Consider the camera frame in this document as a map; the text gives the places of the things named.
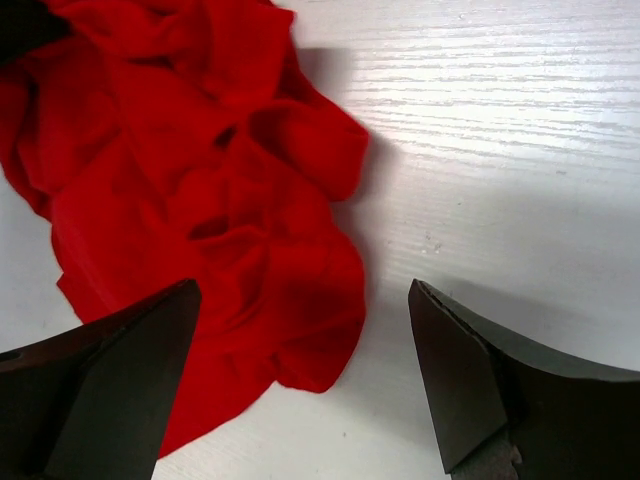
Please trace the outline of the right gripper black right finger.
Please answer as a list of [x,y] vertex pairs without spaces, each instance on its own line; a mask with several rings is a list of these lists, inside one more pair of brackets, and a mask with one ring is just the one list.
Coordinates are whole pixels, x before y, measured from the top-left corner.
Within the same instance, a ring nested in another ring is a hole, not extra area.
[[484,318],[421,280],[411,326],[453,479],[635,479],[639,375]]

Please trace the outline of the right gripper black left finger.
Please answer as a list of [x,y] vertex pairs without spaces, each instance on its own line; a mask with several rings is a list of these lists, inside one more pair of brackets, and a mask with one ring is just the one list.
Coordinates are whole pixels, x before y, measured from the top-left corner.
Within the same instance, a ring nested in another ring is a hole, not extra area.
[[200,302],[183,280],[2,353],[2,478],[151,478]]

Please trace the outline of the red t shirt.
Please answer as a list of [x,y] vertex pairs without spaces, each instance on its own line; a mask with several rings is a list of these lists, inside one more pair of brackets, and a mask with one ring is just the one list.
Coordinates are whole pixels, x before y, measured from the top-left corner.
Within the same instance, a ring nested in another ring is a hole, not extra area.
[[189,278],[202,303],[161,447],[272,384],[322,393],[366,317],[331,206],[367,131],[302,72],[270,1],[48,1],[69,33],[1,70],[1,165],[52,226],[83,322]]

